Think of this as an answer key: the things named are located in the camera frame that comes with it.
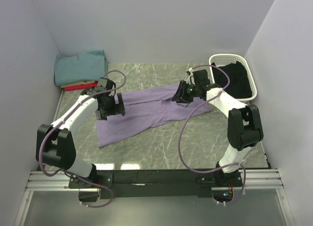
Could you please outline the purple t shirt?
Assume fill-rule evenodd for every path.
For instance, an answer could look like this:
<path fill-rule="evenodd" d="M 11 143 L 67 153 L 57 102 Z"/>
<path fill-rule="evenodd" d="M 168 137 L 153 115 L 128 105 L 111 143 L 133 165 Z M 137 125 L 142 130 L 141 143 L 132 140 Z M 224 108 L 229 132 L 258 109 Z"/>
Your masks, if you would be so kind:
<path fill-rule="evenodd" d="M 173 84 L 123 92 L 125 115 L 112 115 L 107 120 L 96 121 L 98 148 L 120 142 L 148 128 L 158 127 L 171 121 L 185 120 L 203 100 L 196 97 L 190 104 L 172 101 L 178 86 Z"/>

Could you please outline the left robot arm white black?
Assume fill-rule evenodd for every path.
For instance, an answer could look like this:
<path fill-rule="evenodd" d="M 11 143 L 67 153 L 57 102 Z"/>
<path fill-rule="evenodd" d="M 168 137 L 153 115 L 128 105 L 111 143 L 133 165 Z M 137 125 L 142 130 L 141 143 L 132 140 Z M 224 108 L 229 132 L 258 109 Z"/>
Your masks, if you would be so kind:
<path fill-rule="evenodd" d="M 36 160 L 41 171 L 45 166 L 57 167 L 80 176 L 80 182 L 87 188 L 98 183 L 96 166 L 79 158 L 73 135 L 92 114 L 98 120 L 107 120 L 111 115 L 125 115 L 125 108 L 119 87 L 108 78 L 102 77 L 97 85 L 84 89 L 74 105 L 50 125 L 41 125 L 37 130 Z"/>

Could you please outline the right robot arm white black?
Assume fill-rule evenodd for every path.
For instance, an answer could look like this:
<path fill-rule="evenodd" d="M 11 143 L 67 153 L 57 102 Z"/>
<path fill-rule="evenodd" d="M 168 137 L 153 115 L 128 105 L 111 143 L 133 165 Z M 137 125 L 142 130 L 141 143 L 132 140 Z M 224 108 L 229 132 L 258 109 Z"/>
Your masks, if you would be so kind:
<path fill-rule="evenodd" d="M 194 98 L 203 100 L 188 115 L 188 119 L 204 105 L 212 105 L 227 117 L 228 148 L 215 169 L 203 171 L 203 174 L 215 174 L 215 182 L 226 186 L 232 180 L 246 154 L 264 138 L 259 109 L 255 105 L 247 105 L 226 92 L 230 79 L 224 87 L 212 84 L 206 70 L 187 71 L 188 79 L 179 83 L 173 97 L 177 103 L 192 103 Z"/>

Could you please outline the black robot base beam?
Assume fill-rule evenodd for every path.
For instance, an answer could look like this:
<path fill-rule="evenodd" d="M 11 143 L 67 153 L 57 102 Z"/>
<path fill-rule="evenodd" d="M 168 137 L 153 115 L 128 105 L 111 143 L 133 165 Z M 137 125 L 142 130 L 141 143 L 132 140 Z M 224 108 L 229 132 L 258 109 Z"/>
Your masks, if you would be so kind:
<path fill-rule="evenodd" d="M 71 178 L 68 187 L 78 190 L 79 201 L 94 203 L 98 199 L 109 200 L 112 196 L 211 198 L 215 187 L 231 189 L 243 185 L 239 171 L 232 174 L 225 174 L 223 171 L 199 174 L 186 169 L 99 170 L 97 177 L 97 184 L 105 186 L 105 189 L 98 189 L 77 178 Z"/>

